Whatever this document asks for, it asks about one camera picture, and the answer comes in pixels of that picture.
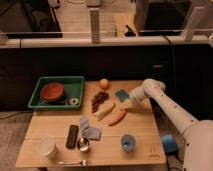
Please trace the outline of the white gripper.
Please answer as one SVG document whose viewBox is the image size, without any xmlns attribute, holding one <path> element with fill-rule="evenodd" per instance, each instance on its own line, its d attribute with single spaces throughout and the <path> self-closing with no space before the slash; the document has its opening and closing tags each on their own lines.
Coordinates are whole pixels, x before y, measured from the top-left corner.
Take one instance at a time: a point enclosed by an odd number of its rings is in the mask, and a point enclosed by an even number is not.
<svg viewBox="0 0 213 171">
<path fill-rule="evenodd" d="M 129 92 L 129 99 L 125 100 L 121 105 L 121 109 L 129 109 L 133 106 L 133 103 L 139 103 L 146 98 L 144 88 L 142 86 L 136 87 Z"/>
</svg>

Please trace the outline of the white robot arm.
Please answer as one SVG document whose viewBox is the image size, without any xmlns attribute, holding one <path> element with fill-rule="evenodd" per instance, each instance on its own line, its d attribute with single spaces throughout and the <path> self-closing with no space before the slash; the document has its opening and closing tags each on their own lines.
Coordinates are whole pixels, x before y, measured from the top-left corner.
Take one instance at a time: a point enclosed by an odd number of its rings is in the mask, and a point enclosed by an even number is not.
<svg viewBox="0 0 213 171">
<path fill-rule="evenodd" d="M 165 94 L 165 84 L 155 79 L 145 79 L 129 92 L 124 109 L 138 106 L 152 98 L 161 107 L 186 141 L 183 171 L 213 171 L 213 120 L 196 119 Z"/>
</svg>

